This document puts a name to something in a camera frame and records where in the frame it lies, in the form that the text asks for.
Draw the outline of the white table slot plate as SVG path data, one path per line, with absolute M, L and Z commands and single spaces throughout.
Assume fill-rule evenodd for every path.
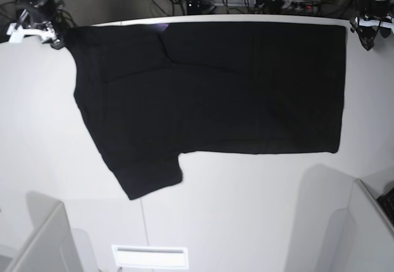
M 187 270 L 186 247 L 141 247 L 112 245 L 115 263 L 122 268 Z

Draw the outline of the black T-shirt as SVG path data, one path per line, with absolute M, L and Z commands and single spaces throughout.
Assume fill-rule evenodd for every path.
M 70 29 L 74 99 L 131 200 L 183 179 L 182 153 L 336 153 L 347 30 L 186 22 Z

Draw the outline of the left white partition panel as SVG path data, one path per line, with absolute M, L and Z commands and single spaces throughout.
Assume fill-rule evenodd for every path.
M 57 201 L 43 221 L 33 229 L 15 255 L 1 247 L 10 258 L 4 271 L 83 271 L 71 233 L 64 203 Z

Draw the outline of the black keyboard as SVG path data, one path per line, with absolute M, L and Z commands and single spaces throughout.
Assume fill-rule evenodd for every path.
M 394 189 L 392 188 L 389 192 L 381 195 L 377 198 L 377 202 L 381 206 L 382 210 L 393 223 L 394 221 Z

